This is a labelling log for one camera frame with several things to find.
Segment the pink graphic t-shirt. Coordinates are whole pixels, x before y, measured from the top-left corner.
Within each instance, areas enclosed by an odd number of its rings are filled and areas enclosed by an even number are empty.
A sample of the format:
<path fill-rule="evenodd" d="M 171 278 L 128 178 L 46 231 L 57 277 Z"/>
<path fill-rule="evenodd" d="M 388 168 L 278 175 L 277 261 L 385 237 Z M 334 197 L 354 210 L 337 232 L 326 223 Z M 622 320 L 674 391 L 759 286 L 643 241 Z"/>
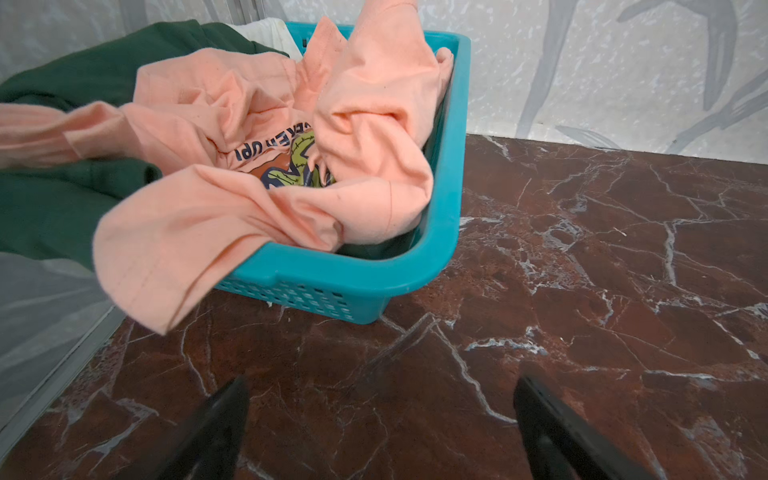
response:
<path fill-rule="evenodd" d="M 1 163 L 161 170 L 100 220 L 93 257 L 113 302 L 164 334 L 268 243 L 333 252 L 412 229 L 453 61 L 415 2 L 368 1 L 349 37 L 322 19 L 300 60 L 206 48 L 141 67 L 120 107 L 5 103 Z"/>

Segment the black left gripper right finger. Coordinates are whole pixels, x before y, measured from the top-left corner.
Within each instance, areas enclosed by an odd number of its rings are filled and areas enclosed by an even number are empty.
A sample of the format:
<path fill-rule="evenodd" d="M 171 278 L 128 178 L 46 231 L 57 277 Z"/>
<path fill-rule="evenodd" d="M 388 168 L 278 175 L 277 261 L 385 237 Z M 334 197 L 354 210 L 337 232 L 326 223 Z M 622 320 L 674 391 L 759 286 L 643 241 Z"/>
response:
<path fill-rule="evenodd" d="M 513 405 L 535 479 L 651 479 L 532 375 L 518 379 Z"/>

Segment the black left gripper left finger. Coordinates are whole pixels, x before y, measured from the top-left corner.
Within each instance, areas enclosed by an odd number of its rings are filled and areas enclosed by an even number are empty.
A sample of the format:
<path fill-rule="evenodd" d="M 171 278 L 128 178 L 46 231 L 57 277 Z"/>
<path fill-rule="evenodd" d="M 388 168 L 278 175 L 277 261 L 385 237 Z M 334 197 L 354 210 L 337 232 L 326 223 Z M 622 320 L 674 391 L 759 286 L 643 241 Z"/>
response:
<path fill-rule="evenodd" d="M 249 396 L 238 376 L 163 434 L 117 479 L 232 479 L 241 449 Z"/>

